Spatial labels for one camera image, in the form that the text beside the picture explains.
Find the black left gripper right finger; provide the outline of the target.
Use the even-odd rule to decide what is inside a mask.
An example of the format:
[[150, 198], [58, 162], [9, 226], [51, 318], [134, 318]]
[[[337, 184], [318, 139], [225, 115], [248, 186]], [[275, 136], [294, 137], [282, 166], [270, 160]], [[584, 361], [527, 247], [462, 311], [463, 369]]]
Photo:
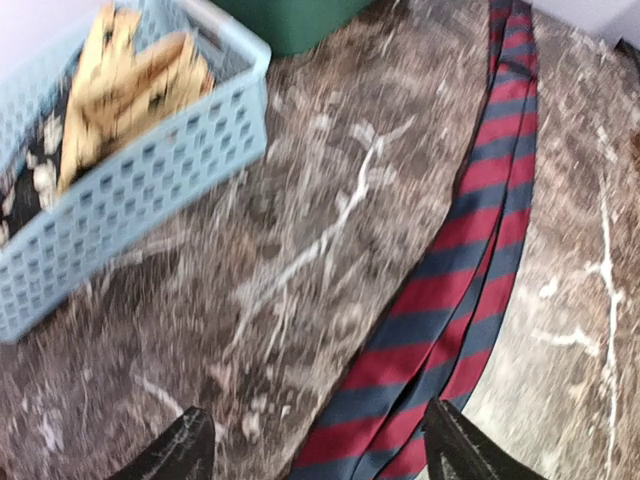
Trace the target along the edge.
[[449, 401], [429, 402], [422, 432], [431, 480], [545, 480], [508, 455]]

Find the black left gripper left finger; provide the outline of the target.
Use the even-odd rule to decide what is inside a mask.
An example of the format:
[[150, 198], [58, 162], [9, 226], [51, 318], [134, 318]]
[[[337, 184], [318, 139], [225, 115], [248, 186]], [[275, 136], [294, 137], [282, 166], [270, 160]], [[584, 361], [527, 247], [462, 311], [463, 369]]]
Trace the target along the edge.
[[191, 406], [109, 480], [211, 480], [215, 439], [211, 414]]

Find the red navy striped tie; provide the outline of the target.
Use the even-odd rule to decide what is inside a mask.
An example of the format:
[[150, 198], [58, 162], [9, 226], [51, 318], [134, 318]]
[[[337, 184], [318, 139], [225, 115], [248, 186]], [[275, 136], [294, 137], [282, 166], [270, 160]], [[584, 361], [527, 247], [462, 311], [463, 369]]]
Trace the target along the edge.
[[531, 6], [489, 5], [487, 93], [449, 212], [291, 467], [293, 479], [412, 479], [438, 398], [463, 407], [495, 345], [529, 224], [538, 131]]

